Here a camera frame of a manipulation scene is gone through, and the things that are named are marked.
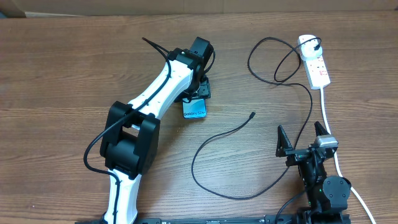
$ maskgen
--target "black bracket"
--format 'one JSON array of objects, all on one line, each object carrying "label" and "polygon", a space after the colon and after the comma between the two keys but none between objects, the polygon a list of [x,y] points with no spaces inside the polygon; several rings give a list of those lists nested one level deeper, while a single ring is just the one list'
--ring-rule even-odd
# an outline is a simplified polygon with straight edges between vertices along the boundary
[{"label": "black bracket", "polygon": [[[132,105],[116,101],[109,109],[105,129],[131,113]],[[140,127],[138,136],[133,136],[123,127]],[[134,180],[138,174],[146,174],[152,165],[159,141],[160,120],[153,114],[136,111],[131,119],[110,129],[104,136],[99,153],[105,158],[105,166],[117,169]]]},{"label": "black bracket", "polygon": [[284,157],[284,156],[286,156],[286,151],[291,151],[291,150],[293,150],[292,144],[290,143],[282,125],[279,125],[278,126],[278,142],[276,144],[275,155],[277,157]]},{"label": "black bracket", "polygon": [[189,69],[193,70],[190,86],[176,97],[175,103],[182,101],[184,98],[189,100],[210,98],[210,83],[205,75],[205,67],[213,51],[214,48],[209,41],[197,37],[189,50],[176,48],[169,52],[168,57],[170,60],[184,63]]},{"label": "black bracket", "polygon": [[322,135],[327,135],[329,134],[329,132],[322,126],[321,123],[319,123],[319,121],[315,122],[315,134],[317,136],[322,136]]}]

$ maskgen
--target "power strip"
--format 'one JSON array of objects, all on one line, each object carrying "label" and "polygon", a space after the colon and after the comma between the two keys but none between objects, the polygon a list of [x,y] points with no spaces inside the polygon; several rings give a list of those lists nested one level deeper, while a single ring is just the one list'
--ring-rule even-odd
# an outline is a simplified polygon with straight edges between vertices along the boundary
[{"label": "power strip", "polygon": [[[306,40],[315,38],[314,35],[301,35],[298,37],[298,44]],[[322,47],[314,50],[314,46],[318,45],[318,40],[312,40],[300,47],[300,56],[304,62],[305,72],[307,73],[308,81],[311,89],[319,90],[330,84],[328,70],[322,57]]]}]

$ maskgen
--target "power cord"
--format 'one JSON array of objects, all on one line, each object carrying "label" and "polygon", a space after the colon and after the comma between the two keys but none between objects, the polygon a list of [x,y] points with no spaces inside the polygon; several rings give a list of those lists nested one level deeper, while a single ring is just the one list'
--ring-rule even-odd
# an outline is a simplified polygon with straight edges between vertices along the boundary
[{"label": "power cord", "polygon": [[240,125],[239,127],[235,128],[235,129],[232,129],[232,130],[230,130],[230,131],[221,133],[221,134],[216,134],[216,135],[214,135],[214,136],[208,138],[208,139],[199,147],[199,149],[198,149],[197,152],[195,153],[195,155],[194,155],[194,157],[193,157],[193,160],[192,160],[191,173],[192,173],[192,177],[193,177],[193,180],[195,181],[195,183],[197,183],[197,185],[198,185],[199,187],[201,187],[203,190],[206,190],[207,192],[210,192],[210,193],[215,194],[215,195],[217,195],[217,196],[220,196],[220,197],[223,197],[223,198],[227,198],[227,199],[231,199],[231,200],[249,200],[249,199],[252,199],[252,198],[255,198],[255,197],[257,197],[257,196],[262,195],[264,192],[266,192],[266,191],[269,190],[271,187],[273,187],[273,186],[285,175],[285,173],[287,172],[288,168],[286,168],[285,172],[284,172],[274,183],[272,183],[270,186],[268,186],[268,187],[265,188],[264,190],[260,191],[259,193],[255,194],[255,195],[252,195],[252,196],[248,196],[248,197],[231,197],[231,196],[219,194],[219,193],[217,193],[217,192],[214,192],[214,191],[209,190],[209,189],[207,189],[206,187],[202,186],[202,184],[199,184],[199,182],[198,182],[197,179],[195,178],[195,174],[193,173],[193,165],[194,165],[194,163],[195,163],[195,160],[196,160],[196,158],[197,158],[199,152],[203,149],[203,147],[205,147],[205,146],[207,145],[207,143],[209,143],[209,142],[210,142],[212,139],[214,139],[214,138],[223,136],[223,135],[225,135],[225,134],[233,133],[233,132],[235,132],[235,131],[239,131],[241,128],[243,128],[245,125],[247,125],[248,122],[249,122],[251,119],[253,119],[253,117],[254,117],[255,114],[256,114],[255,112],[252,112],[252,113],[250,114],[249,119],[248,119],[247,121],[245,121],[245,122],[244,122],[242,125]]},{"label": "power cord", "polygon": [[[312,151],[312,158],[313,158],[313,161],[314,161],[315,165],[317,165],[317,164],[318,164],[318,161],[317,161],[317,156],[315,155],[315,151]],[[315,169],[315,181],[314,181],[313,185],[312,185],[311,187],[306,188],[305,190],[301,191],[300,193],[298,193],[297,195],[295,195],[294,197],[292,197],[290,200],[288,200],[288,201],[279,209],[278,213],[276,214],[276,216],[275,216],[275,223],[274,223],[274,224],[278,224],[279,216],[280,216],[280,214],[284,211],[284,209],[285,209],[290,203],[292,203],[294,200],[296,200],[296,199],[298,199],[299,197],[301,197],[301,195],[303,195],[304,193],[306,193],[306,192],[308,192],[309,190],[311,190],[311,189],[313,188],[313,186],[317,183],[317,180],[318,180],[318,171]],[[307,218],[306,218],[307,222],[308,222],[308,219],[311,217],[312,213],[313,213],[313,212],[310,212],[310,213],[308,214],[308,216],[307,216]]]},{"label": "power cord", "polygon": [[[325,123],[326,130],[329,132],[329,134],[331,134],[331,131],[330,131],[330,128],[329,128],[329,124],[328,124],[328,119],[326,117],[325,95],[323,93],[323,87],[320,88],[320,94],[321,94],[321,109],[322,109],[323,122]],[[343,174],[340,171],[340,166],[339,166],[339,163],[338,163],[337,152],[335,152],[334,159],[335,159],[335,165],[336,165],[337,174],[340,177],[343,177]],[[351,191],[358,198],[359,202],[361,202],[361,205],[365,209],[366,213],[368,214],[372,224],[376,224],[376,221],[374,220],[371,211],[368,209],[368,206],[366,206],[365,202],[362,200],[362,198],[359,195],[359,193],[357,193],[357,191],[353,187],[351,187]]]},{"label": "power cord", "polygon": [[214,64],[214,61],[216,60],[216,51],[213,49],[213,60],[211,61],[211,64],[209,65],[209,67],[206,68],[206,70],[204,71],[204,74],[208,73],[211,69],[211,67]]},{"label": "power cord", "polygon": [[[309,40],[307,40],[306,42],[309,42],[309,41],[314,40],[314,39],[318,39],[320,42],[322,41],[321,38],[316,37],[316,38],[313,38],[313,39],[309,39]],[[275,81],[275,82],[270,82],[270,81],[268,81],[268,80],[265,80],[265,79],[261,78],[260,76],[258,76],[258,75],[251,69],[251,66],[250,66],[250,58],[251,58],[251,55],[253,54],[253,52],[254,52],[263,42],[265,42],[265,41],[267,41],[267,40],[276,40],[276,41],[278,41],[278,42],[281,42],[281,43],[283,43],[283,44],[289,46],[289,47],[292,49],[292,50],[280,61],[280,63],[278,64],[278,66],[277,66],[277,68],[276,68],[276,70],[275,70],[275,73],[274,73],[274,81]],[[317,46],[315,46],[315,48],[314,48],[315,50],[316,50],[317,48],[319,48],[320,42],[319,42],[319,44],[318,44]],[[293,149],[296,148],[297,143],[298,143],[298,141],[299,141],[299,139],[300,139],[301,133],[302,133],[302,131],[304,130],[305,125],[308,123],[308,120],[310,119],[311,112],[312,112],[312,105],[313,105],[313,103],[312,103],[312,95],[311,95],[311,93],[310,93],[310,91],[308,90],[307,87],[305,87],[304,85],[302,85],[302,84],[300,84],[300,83],[284,83],[284,82],[286,82],[288,79],[292,78],[292,77],[296,74],[296,72],[299,70],[299,68],[300,68],[300,66],[301,66],[300,54],[296,51],[296,49],[297,49],[298,47],[300,47],[302,44],[300,44],[300,45],[298,45],[298,46],[296,46],[296,47],[293,47],[293,46],[291,46],[289,43],[287,43],[287,42],[284,41],[284,40],[281,40],[281,39],[278,39],[278,38],[275,38],[275,37],[266,37],[266,38],[260,40],[260,41],[253,47],[253,49],[251,50],[251,52],[250,52],[250,54],[249,54],[249,58],[248,58],[248,69],[249,69],[249,71],[252,73],[252,75],[254,75],[254,76],[255,76],[257,79],[259,79],[260,81],[266,82],[266,83],[271,84],[271,85],[277,85],[277,86],[279,86],[279,85],[283,85],[283,86],[292,86],[292,85],[302,86],[303,88],[305,88],[305,90],[307,91],[308,95],[310,96],[310,101],[311,101],[311,104],[310,104],[310,111],[308,112],[308,116],[307,116],[307,118],[306,118],[306,120],[305,120],[303,126],[301,127],[300,132],[299,132],[298,135],[297,135],[297,138],[296,138],[296,141],[295,141],[295,144],[294,144]],[[277,72],[278,72],[278,69],[279,69],[280,65],[282,65],[282,63],[284,62],[284,60],[285,60],[292,52],[295,52],[295,53],[297,54],[297,57],[298,57],[298,67],[297,67],[296,70],[295,70],[291,75],[289,75],[287,78],[285,78],[285,79],[283,79],[283,80],[278,80],[278,79],[276,78],[276,74],[277,74]],[[192,177],[193,177],[193,180],[195,181],[195,183],[196,183],[199,187],[201,187],[203,190],[206,190],[206,191],[209,192],[209,193],[212,193],[212,194],[215,194],[215,195],[217,195],[217,196],[220,196],[220,197],[223,197],[223,198],[227,198],[227,199],[232,199],[232,200],[249,200],[249,199],[252,199],[252,198],[255,198],[255,197],[257,197],[257,196],[262,195],[264,192],[267,192],[271,187],[273,187],[276,183],[278,183],[278,181],[279,181],[281,178],[283,178],[283,176],[286,174],[286,172],[288,171],[289,167],[286,168],[286,170],[280,175],[280,177],[278,177],[278,179],[276,179],[272,184],[270,184],[270,185],[269,185],[268,187],[266,187],[264,190],[260,191],[259,193],[255,194],[255,195],[248,196],[248,197],[231,197],[231,196],[219,194],[219,193],[217,193],[217,192],[214,192],[214,191],[209,190],[208,188],[202,186],[202,185],[199,184],[199,182],[196,180],[195,174],[193,173],[193,165],[194,165],[194,163],[195,163],[195,159],[197,158],[198,153],[203,149],[203,147],[205,147],[206,144],[207,144],[210,140],[212,140],[213,138],[215,138],[215,137],[222,136],[222,135],[225,135],[225,134],[229,134],[229,133],[235,132],[235,131],[237,131],[237,130],[243,128],[243,126],[245,126],[245,125],[252,119],[252,117],[254,117],[254,115],[255,115],[255,113],[253,112],[253,113],[250,115],[249,119],[248,119],[245,123],[243,123],[242,125],[240,125],[239,127],[235,128],[235,129],[233,129],[233,130],[231,130],[231,131],[227,131],[227,132],[221,133],[221,134],[216,134],[215,136],[210,137],[209,139],[207,139],[207,140],[198,148],[198,150],[197,150],[197,152],[195,153],[195,155],[194,155],[194,157],[193,157],[193,160],[192,160],[192,164],[191,164],[191,173],[192,173]]]},{"label": "power cord", "polygon": [[138,106],[136,109],[132,110],[130,113],[126,114],[124,117],[122,117],[121,119],[119,119],[117,122],[115,122],[114,124],[112,124],[110,127],[106,128],[103,132],[101,132],[97,137],[94,138],[94,140],[92,140],[92,142],[87,146],[85,154],[83,156],[83,161],[87,167],[87,169],[93,171],[93,172],[97,172],[99,174],[107,174],[112,176],[113,178],[115,178],[116,180],[116,196],[115,196],[115,200],[114,200],[114,208],[113,208],[113,224],[116,224],[116,214],[118,212],[118,199],[119,199],[119,191],[120,191],[120,180],[117,177],[116,174],[106,171],[106,170],[100,170],[97,168],[94,168],[92,166],[90,166],[88,164],[87,161],[87,157],[88,157],[88,153],[90,152],[91,148],[95,145],[95,143],[97,143],[108,131],[112,130],[116,125],[119,124],[124,124],[125,122],[127,122],[129,119],[132,118],[132,116],[137,113],[137,111],[141,110],[146,104],[148,104],[153,97],[155,97],[156,94],[159,93],[159,91],[166,85],[167,81],[169,80],[169,78],[171,78],[171,64],[169,61],[169,58],[166,56],[166,54],[164,54],[162,50],[164,50],[165,52],[169,52],[168,50],[164,49],[163,47],[153,43],[152,41],[147,40],[146,38],[142,38],[144,41],[146,41],[148,44],[150,44],[151,46],[153,46],[153,48],[155,48],[162,56],[163,58],[166,60],[167,65],[169,67],[169,72],[166,76],[166,79],[164,80],[164,82],[160,85],[160,87],[153,93],[151,94],[150,97],[148,97],[148,99],[146,99],[140,106]]}]

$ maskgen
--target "wooden table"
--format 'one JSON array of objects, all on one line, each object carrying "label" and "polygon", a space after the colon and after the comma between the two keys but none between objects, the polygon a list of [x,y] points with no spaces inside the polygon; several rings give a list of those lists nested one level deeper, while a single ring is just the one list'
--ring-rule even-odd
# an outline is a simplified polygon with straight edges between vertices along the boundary
[{"label": "wooden table", "polygon": [[[190,121],[174,104],[162,118],[159,150],[142,178],[137,206],[142,217],[258,217],[273,214],[302,188],[293,167],[258,198],[234,201],[199,188],[190,166],[208,137],[256,117],[236,134],[213,141],[195,164],[197,179],[232,196],[252,195],[285,169],[275,157],[277,126],[292,142],[307,117],[300,87],[274,87],[254,78],[246,61],[260,39],[295,45],[302,34],[323,39],[332,83],[325,90],[331,130],[340,142],[341,169],[379,223],[398,218],[398,13],[318,12],[202,16],[76,17],[0,20],[0,223],[73,223],[99,218],[108,206],[109,177],[90,172],[83,152],[104,128],[109,107],[127,103],[159,74],[163,58],[141,40],[166,49],[189,48],[196,36],[217,51],[208,74],[208,116]],[[289,51],[268,42],[252,58],[263,77]],[[281,68],[287,76],[296,56]],[[292,82],[308,86],[301,68]],[[315,139],[322,121],[319,92],[298,147]],[[99,145],[90,154],[104,168]],[[336,175],[332,160],[328,175]],[[369,223],[353,194],[353,223]],[[305,206],[306,199],[285,213]]]}]

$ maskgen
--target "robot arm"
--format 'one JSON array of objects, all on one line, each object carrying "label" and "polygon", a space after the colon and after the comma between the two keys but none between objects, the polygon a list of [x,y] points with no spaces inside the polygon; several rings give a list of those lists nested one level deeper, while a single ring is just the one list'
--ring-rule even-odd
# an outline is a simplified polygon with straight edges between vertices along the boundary
[{"label": "robot arm", "polygon": [[[103,136],[100,154],[105,157],[105,166],[120,180],[119,200],[117,203],[116,223],[132,224],[137,217],[137,193],[142,175],[152,165],[157,152],[160,119],[173,102],[183,98],[209,98],[210,94],[201,95],[198,90],[201,84],[208,85],[204,68],[213,53],[213,47],[207,40],[197,37],[190,50],[175,49],[169,52],[171,77],[160,89],[158,94],[148,104],[142,107],[134,116],[113,128]],[[128,104],[115,102],[110,108],[106,127],[143,104],[163,84],[169,74],[167,63],[160,75]],[[136,128],[138,136],[123,131],[125,128]],[[111,177],[108,211],[104,214],[102,223],[113,223],[114,203],[117,194],[116,180]]]}]

